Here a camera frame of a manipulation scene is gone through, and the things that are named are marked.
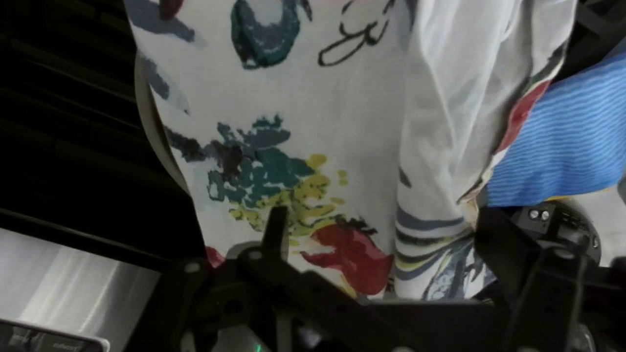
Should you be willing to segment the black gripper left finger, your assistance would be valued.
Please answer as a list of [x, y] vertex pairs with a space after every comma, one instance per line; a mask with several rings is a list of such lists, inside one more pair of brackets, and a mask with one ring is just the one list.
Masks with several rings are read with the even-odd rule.
[[229, 326], [227, 287], [227, 261], [176, 261], [159, 277], [124, 352], [212, 352]]

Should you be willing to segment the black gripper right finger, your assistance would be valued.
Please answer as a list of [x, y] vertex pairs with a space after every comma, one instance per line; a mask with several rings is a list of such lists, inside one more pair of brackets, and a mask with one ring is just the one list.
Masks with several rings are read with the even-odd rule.
[[572, 352], [587, 257], [572, 248], [544, 248], [515, 302], [505, 352]]

